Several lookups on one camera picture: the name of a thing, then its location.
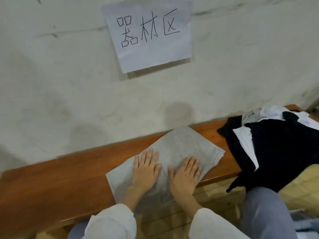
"left hand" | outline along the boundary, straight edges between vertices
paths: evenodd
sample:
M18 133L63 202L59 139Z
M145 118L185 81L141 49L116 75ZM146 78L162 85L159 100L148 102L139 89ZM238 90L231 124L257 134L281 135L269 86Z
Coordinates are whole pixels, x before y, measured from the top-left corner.
M161 165L156 165L159 153L156 152L153 158L152 155L153 149L150 149L142 153L140 162L138 162L138 155L134 159L132 187L140 191L142 195L153 187L160 173Z

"gray pants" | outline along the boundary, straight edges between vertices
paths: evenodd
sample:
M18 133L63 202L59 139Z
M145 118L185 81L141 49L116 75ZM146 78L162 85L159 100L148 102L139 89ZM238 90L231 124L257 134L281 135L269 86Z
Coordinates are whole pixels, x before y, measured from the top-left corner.
M68 239L81 239L88 221L76 224ZM298 239L285 203L270 189L257 187L247 193L241 209L241 230L251 239Z

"wooden surface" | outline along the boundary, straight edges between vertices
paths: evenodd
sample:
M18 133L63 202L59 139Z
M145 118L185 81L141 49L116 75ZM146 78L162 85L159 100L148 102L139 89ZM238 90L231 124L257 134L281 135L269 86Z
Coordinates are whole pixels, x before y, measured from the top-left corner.
M300 109L296 105L286 107ZM226 121L191 126L226 151L198 187L235 177L241 171L225 138L217 133ZM165 134L123 141L4 172L0 179L0 238L17 238L67 225L114 205L105 174Z

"chinese character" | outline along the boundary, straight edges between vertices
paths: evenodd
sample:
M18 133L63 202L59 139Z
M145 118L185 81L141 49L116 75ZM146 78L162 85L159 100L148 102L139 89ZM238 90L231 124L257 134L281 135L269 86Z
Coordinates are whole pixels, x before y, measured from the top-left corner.
M149 33L148 33L148 31L145 29L144 25L147 24L147 23L149 23L150 21L152 21L151 39L152 39L153 35L154 35L155 37L157 37L157 32L156 32L155 23L154 23L154 19L155 19L156 17L154 17L153 12L152 12L152 19L144 23L144 17L142 16L142 24L141 24L141 26L142 26L142 39L141 39L141 40L143 40L143 35L144 35L145 41L147 42L147 38L146 38L145 32L147 32L147 35L149 35Z
M131 16L126 16L126 17L124 17L124 18L119 17L119 18L117 19L117 23L118 23L118 25L119 25L120 27L122 27L122 26L124 25L124 22L125 22L125 26L130 25L130 24L131 24L131 21L132 21L132 17L131 17ZM122 34L122 35L125 35L125 39L124 39L124 41L122 41L122 43L121 43L121 44L122 44L122 48L124 48L124 47L126 47L126 46L129 45L129 41L126 40L126 38L131 38L131 40L130 40L131 45L138 43L138 38L137 38L137 37L133 37L133 36L128 36L128 35L127 35L129 32L130 32L129 28L127 28L127 29L125 28L125 33Z
M169 35L169 34L173 34L173 33L179 33L180 31L176 31L176 32L173 32L173 30L176 30L176 28L173 28L172 27L172 23L173 23L173 21L174 21L174 18L172 19L172 21L171 22L169 22L169 21L167 21L168 22L168 25L169 25L169 28L168 28L168 30L165 32L165 19L163 18L163 24L164 24L164 35L166 36L166 35Z

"person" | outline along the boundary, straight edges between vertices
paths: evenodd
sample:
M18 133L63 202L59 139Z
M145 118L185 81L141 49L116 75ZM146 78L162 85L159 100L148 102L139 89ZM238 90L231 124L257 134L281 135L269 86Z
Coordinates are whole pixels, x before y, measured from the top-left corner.
M141 197L153 187L161 165L159 153L144 151L134 159L132 185L120 204L92 216L89 222L73 227L68 239L134 239L137 226L134 209ZM247 193L242 205L241 230L221 216L199 205L193 197L201 168L198 160L188 157L175 173L168 169L170 191L176 202L192 220L190 239L297 239L293 221L285 203L270 189L257 187Z

